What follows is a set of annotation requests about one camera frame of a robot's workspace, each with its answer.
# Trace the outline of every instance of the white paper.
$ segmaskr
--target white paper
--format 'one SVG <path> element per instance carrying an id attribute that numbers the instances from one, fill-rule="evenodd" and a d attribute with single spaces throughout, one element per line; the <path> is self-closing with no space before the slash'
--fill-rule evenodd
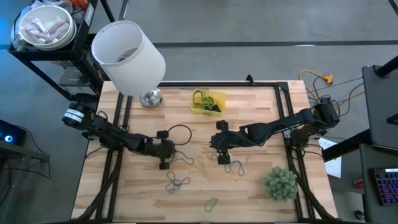
<path id="1" fill-rule="evenodd" d="M 326 150 L 330 146 L 334 146 L 335 142 L 329 141 L 324 138 L 319 139 L 319 145 Z M 325 163 L 326 173 L 333 177 L 341 178 L 341 156 Z"/>

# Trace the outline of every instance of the white lampshade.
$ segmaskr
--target white lampshade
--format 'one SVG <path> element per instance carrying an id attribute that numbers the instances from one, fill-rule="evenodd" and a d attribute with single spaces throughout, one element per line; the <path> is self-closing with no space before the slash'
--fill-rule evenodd
<path id="1" fill-rule="evenodd" d="M 148 93 L 163 79 L 166 70 L 163 56 L 131 21 L 117 21 L 102 28 L 91 50 L 123 95 Z"/>

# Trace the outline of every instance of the green plant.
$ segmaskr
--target green plant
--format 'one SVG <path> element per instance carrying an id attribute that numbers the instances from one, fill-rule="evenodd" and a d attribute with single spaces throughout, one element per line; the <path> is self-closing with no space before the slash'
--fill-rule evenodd
<path id="1" fill-rule="evenodd" d="M 272 168 L 272 171 L 264 178 L 266 194 L 274 201 L 287 201 L 295 199 L 297 193 L 296 175 L 280 167 Z"/>

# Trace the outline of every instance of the butcher block tabletop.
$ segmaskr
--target butcher block tabletop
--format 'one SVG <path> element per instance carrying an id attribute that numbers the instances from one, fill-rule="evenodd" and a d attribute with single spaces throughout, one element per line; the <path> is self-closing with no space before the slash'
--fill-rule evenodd
<path id="1" fill-rule="evenodd" d="M 308 108 L 309 103 L 303 81 L 283 81 L 289 84 L 294 113 Z M 123 163 L 114 209 L 114 222 L 294 222 L 297 221 L 294 202 L 274 202 L 265 194 L 263 178 L 275 166 L 288 169 L 282 134 L 273 135 L 262 147 L 230 149 L 232 161 L 241 161 L 244 175 L 238 173 L 235 163 L 231 172 L 218 165 L 211 155 L 210 137 L 219 130 L 216 122 L 226 120 L 230 130 L 251 123 L 268 123 L 279 119 L 273 87 L 204 87 L 227 94 L 226 109 L 222 117 L 194 114 L 190 109 L 192 91 L 195 87 L 162 87 L 163 101 L 157 108 L 143 108 L 134 97 L 129 115 L 130 133 L 155 136 L 157 131 L 168 130 L 176 124 L 184 124 L 192 130 L 191 141 L 176 150 L 194 158 L 193 165 L 185 163 L 183 155 L 176 154 L 169 170 L 159 170 L 159 159 L 140 156 L 124 150 Z M 111 82 L 105 82 L 97 111 L 104 111 L 112 122 L 118 91 Z M 119 124 L 124 117 L 124 97 Z M 171 130 L 169 139 L 183 143 L 189 132 L 183 127 Z M 98 141 L 90 141 L 87 154 L 99 148 Z M 310 146 L 307 151 L 321 153 L 319 147 Z M 81 215 L 98 193 L 104 171 L 107 149 L 100 149 L 86 158 L 76 193 L 72 218 Z M 311 191 L 327 211 L 337 217 L 323 159 L 316 154 L 304 157 Z M 170 194 L 165 187 L 170 183 L 167 173 L 173 171 L 175 178 L 190 178 L 190 183 Z M 302 191 L 300 201 L 304 216 L 307 209 Z M 211 198 L 218 201 L 212 211 L 205 211 Z M 106 197 L 103 215 L 108 211 Z"/>

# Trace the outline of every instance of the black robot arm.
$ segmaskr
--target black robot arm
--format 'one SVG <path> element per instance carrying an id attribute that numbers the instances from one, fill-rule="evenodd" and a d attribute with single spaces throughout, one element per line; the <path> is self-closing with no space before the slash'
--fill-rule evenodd
<path id="1" fill-rule="evenodd" d="M 239 127 L 239 131 L 230 131 L 226 121 L 218 121 L 220 133 L 211 137 L 210 147 L 217 150 L 218 164 L 230 164 L 228 149 L 235 147 L 263 146 L 273 135 L 282 131 L 290 131 L 289 143 L 299 147 L 308 143 L 313 134 L 325 134 L 325 129 L 335 127 L 339 117 L 329 98 L 322 98 L 314 108 L 307 108 L 288 117 L 270 123 L 255 123 Z"/>
<path id="2" fill-rule="evenodd" d="M 78 130 L 86 130 L 82 135 L 87 139 L 90 136 L 99 137 L 102 146 L 108 148 L 125 147 L 131 152 L 143 156 L 153 156 L 160 159 L 159 169 L 168 169 L 169 163 L 165 160 L 175 152 L 175 144 L 168 140 L 168 131 L 158 131 L 156 137 L 143 134 L 131 134 L 111 124 L 107 118 L 94 114 L 94 110 L 78 103 L 71 103 L 64 114 L 62 121 Z"/>

